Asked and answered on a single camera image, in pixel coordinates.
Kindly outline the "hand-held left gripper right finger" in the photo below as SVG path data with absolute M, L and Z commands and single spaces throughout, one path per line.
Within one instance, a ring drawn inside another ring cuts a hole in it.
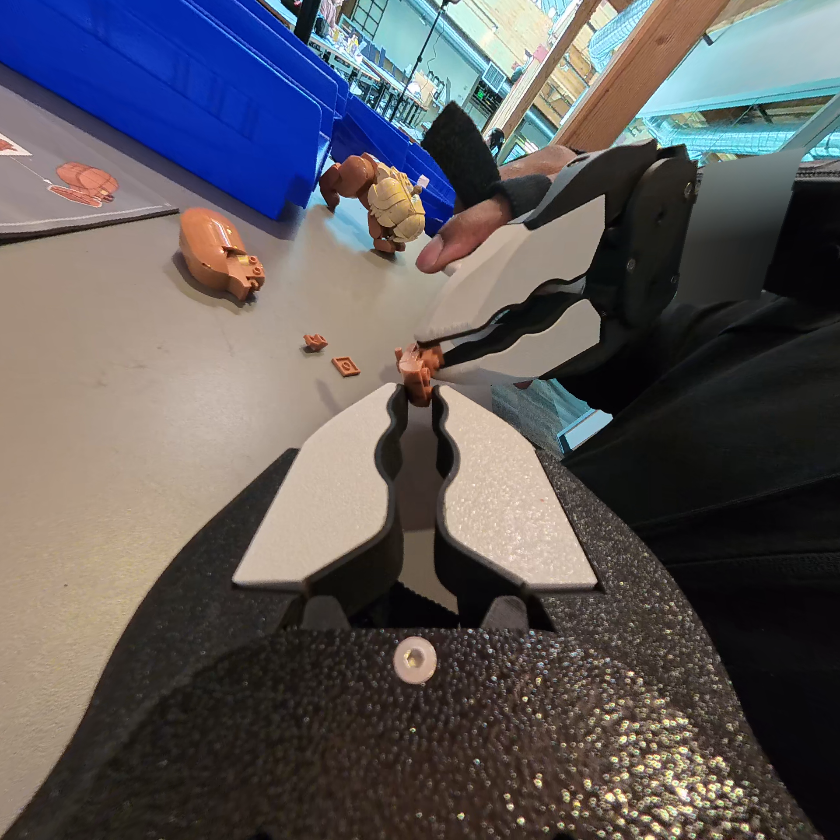
M 437 433 L 452 457 L 438 498 L 442 535 L 515 587 L 594 590 L 595 572 L 535 447 L 452 387 L 437 389 Z

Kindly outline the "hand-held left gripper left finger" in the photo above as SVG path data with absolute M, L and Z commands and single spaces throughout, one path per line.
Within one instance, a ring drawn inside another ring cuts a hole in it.
M 383 592 L 402 569 L 394 479 L 403 387 L 382 385 L 301 446 L 234 573 L 242 588 Z

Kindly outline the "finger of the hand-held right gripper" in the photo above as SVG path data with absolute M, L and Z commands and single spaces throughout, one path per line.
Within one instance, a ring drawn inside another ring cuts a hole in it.
M 605 231 L 604 195 L 543 226 L 511 223 L 462 259 L 416 330 L 438 343 L 484 328 L 553 280 L 575 281 L 589 269 Z
M 446 383 L 518 383 L 546 375 L 555 367 L 595 347 L 601 338 L 601 317 L 586 299 L 566 309 L 546 330 L 526 333 L 498 352 L 442 367 Z

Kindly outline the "small brown brick plate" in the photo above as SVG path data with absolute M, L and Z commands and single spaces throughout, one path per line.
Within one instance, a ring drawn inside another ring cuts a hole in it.
M 433 375 L 444 360 L 440 346 L 422 349 L 411 343 L 405 348 L 396 347 L 394 353 L 408 401 L 417 407 L 428 407 L 432 402 Z

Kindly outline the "round brown brick assembly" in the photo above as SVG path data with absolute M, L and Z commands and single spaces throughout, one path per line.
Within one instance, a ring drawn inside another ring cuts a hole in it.
M 179 246 L 191 276 L 212 291 L 245 301 L 266 281 L 259 258 L 247 251 L 236 226 L 218 211 L 204 207 L 183 211 Z

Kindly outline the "grey desk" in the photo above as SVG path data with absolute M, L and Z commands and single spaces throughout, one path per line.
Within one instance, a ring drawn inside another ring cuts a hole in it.
M 391 261 L 357 201 L 277 220 L 12 70 L 5 88 L 180 209 L 234 221 L 267 280 L 194 285 L 176 216 L 2 246 L 2 832 L 64 752 L 115 644 L 188 540 L 385 382 L 445 274 Z M 329 346 L 304 350 L 303 335 Z M 360 375 L 343 378 L 332 357 Z

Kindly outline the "wooden beam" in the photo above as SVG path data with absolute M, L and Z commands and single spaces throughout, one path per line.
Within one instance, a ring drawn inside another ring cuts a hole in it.
M 551 144 L 585 152 L 610 148 L 727 5 L 652 2 Z

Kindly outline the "brown and tan brick assembly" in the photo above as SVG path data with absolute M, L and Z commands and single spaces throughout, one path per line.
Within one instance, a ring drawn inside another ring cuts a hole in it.
M 386 254 L 403 252 L 407 243 L 424 232 L 421 193 L 428 184 L 427 176 L 412 182 L 406 173 L 367 153 L 332 164 L 318 180 L 329 209 L 334 210 L 341 197 L 354 197 L 362 203 L 373 247 Z

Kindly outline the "row of blue plastic bins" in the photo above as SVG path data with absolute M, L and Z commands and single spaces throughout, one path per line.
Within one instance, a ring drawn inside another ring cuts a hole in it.
M 267 218 L 362 153 L 429 179 L 427 234 L 453 214 L 429 154 L 260 2 L 2 2 L 1 59 Z

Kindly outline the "grey instruction booklet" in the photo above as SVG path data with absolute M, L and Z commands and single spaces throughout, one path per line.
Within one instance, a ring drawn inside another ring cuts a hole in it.
M 88 135 L 2 87 L 2 244 L 178 213 Z

